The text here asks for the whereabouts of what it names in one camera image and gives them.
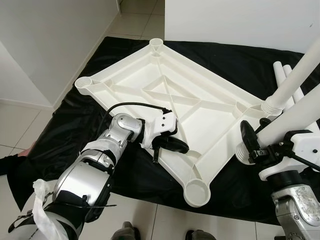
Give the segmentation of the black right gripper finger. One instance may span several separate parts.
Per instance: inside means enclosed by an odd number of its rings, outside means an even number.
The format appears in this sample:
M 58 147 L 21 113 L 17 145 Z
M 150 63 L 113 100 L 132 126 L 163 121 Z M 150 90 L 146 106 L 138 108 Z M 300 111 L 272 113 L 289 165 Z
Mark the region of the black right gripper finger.
M 243 121 L 240 122 L 240 132 L 242 142 L 247 151 L 248 160 L 249 162 L 254 162 L 262 151 L 258 141 L 258 135 L 246 119 L 243 119 Z

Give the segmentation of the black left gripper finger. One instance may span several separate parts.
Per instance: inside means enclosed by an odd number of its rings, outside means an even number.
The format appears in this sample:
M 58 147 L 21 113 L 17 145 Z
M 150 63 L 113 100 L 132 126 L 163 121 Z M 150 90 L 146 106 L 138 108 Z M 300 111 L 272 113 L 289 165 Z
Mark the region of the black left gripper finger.
M 187 142 L 180 140 L 179 138 L 173 137 L 172 135 L 163 135 L 162 137 L 162 148 L 174 153 L 186 154 L 190 147 Z

